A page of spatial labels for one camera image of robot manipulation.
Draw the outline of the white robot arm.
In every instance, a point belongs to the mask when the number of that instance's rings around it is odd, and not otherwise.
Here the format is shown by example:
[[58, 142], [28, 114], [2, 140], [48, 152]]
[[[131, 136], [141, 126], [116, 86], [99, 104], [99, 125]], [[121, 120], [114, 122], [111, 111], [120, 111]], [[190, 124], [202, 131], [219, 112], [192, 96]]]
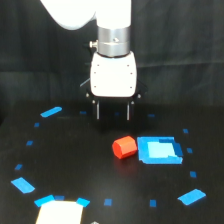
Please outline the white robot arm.
[[[126, 119], [131, 117], [137, 88], [137, 66], [130, 50], [132, 0], [40, 0], [54, 21], [66, 30], [78, 30], [95, 20], [98, 39], [90, 64], [90, 89], [93, 97], [128, 98]], [[100, 102], [96, 117], [100, 118]]]

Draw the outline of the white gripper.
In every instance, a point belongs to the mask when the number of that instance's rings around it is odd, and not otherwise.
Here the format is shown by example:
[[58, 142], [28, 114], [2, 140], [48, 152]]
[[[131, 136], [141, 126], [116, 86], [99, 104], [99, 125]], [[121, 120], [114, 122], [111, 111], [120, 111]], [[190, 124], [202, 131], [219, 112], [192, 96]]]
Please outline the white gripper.
[[[122, 57], [104, 57], [95, 52], [90, 64], [90, 77], [80, 84], [89, 83], [85, 96], [93, 101], [98, 98], [139, 99], [148, 90], [137, 75], [133, 52]], [[130, 102], [127, 102], [126, 119], [130, 120]], [[100, 102], [96, 103], [96, 119], [100, 119]]]

